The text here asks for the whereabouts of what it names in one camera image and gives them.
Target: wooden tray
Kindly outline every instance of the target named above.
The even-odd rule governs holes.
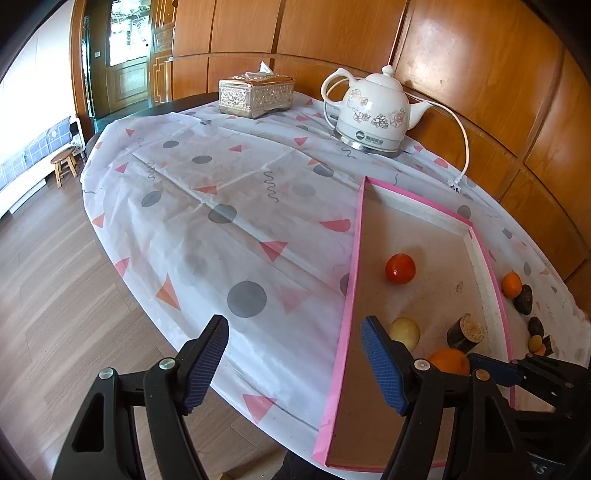
[[[398,252],[417,266],[407,285],[395,285],[384,274],[386,261]],[[386,330],[399,316],[413,318],[421,329],[413,356],[427,358],[447,346],[447,329],[466,312],[486,330],[474,351],[509,361],[499,288],[472,223],[414,193],[366,178],[333,378],[312,458],[332,468],[383,471],[404,423],[386,405],[361,347],[363,318],[376,315]],[[445,463],[452,424],[453,409],[447,408],[433,466]]]

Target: red ball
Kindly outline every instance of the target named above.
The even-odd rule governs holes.
[[[417,267],[407,254],[396,254],[386,262],[385,271],[390,281],[404,285],[414,278]]]

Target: kettle base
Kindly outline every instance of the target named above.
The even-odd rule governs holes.
[[[382,155],[382,156],[388,157],[388,158],[395,158],[400,155],[400,149],[390,151],[390,152],[384,151],[384,150],[376,150],[375,148],[367,147],[367,146],[359,143],[357,140],[353,140],[353,139],[347,137],[346,135],[343,135],[337,129],[333,130],[332,135],[333,135],[333,137],[335,137],[338,140],[340,140],[341,142],[343,142],[345,145],[347,145],[351,148],[354,148],[355,150],[359,150],[360,152],[363,152],[363,153],[375,153],[375,154]]]

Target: wooden stool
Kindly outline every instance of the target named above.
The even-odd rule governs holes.
[[[74,158],[74,150],[74,147],[66,148],[51,159],[51,164],[56,168],[57,188],[61,188],[61,178],[65,175],[61,172],[61,164],[64,162],[68,162],[70,171],[72,172],[72,175],[74,175],[74,178],[78,176],[76,173],[76,159]]]

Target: pink tray border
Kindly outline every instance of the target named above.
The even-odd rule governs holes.
[[[501,314],[501,321],[503,325],[503,331],[505,334],[505,346],[507,349],[507,358],[509,360],[513,359],[513,350],[511,348],[511,338],[509,335],[509,325],[507,323],[507,318],[505,314],[505,308],[503,305],[503,299],[501,297],[501,291],[499,289],[499,284],[496,280],[495,273],[493,272],[491,261],[489,259],[488,254],[486,253],[486,248],[484,243],[482,242],[482,238],[480,234],[474,227],[474,224],[467,220],[466,218],[458,215],[456,212],[439,205],[431,200],[426,199],[425,197],[421,197],[416,193],[409,192],[408,190],[404,190],[400,187],[392,185],[382,180],[374,179],[371,177],[365,177],[361,187],[359,188],[358,200],[357,200],[357,224],[355,226],[355,238],[353,241],[353,255],[351,257],[351,268],[349,271],[349,283],[347,285],[347,295],[345,298],[345,310],[343,312],[343,323],[341,325],[341,330],[339,333],[339,343],[337,345],[336,357],[335,357],[335,365],[333,367],[333,376],[330,381],[330,389],[328,398],[326,400],[326,405],[324,407],[324,413],[322,415],[322,421],[320,422],[320,428],[318,431],[318,436],[316,437],[316,443],[314,444],[314,449],[312,451],[312,460],[320,463],[321,465],[326,465],[326,459],[328,458],[329,449],[330,449],[330,442],[333,437],[333,431],[335,428],[335,418],[337,409],[339,407],[339,399],[340,399],[340,391],[343,386],[343,376],[345,374],[345,362],[347,358],[347,350],[349,347],[349,338],[351,332],[351,321],[353,317],[353,301],[355,299],[355,291],[357,286],[357,273],[359,268],[359,247],[361,244],[361,227],[363,218],[361,216],[362,213],[362,206],[363,206],[363,197],[365,195],[365,185],[366,184],[376,185],[378,187],[382,187],[386,190],[390,190],[391,192],[398,193],[410,199],[416,200],[421,202],[424,205],[434,208],[435,210],[439,210],[461,222],[470,226],[469,233],[473,233],[478,245],[480,246],[480,250],[484,256],[486,267],[488,269],[488,273],[491,277],[492,284],[495,289],[496,300],[499,306],[499,312]],[[511,391],[509,393],[509,405],[511,407],[515,406],[515,388],[511,387]],[[445,462],[433,462],[432,467],[436,468],[438,466],[445,465]],[[359,472],[380,472],[379,469],[374,468],[356,468],[355,471]]]

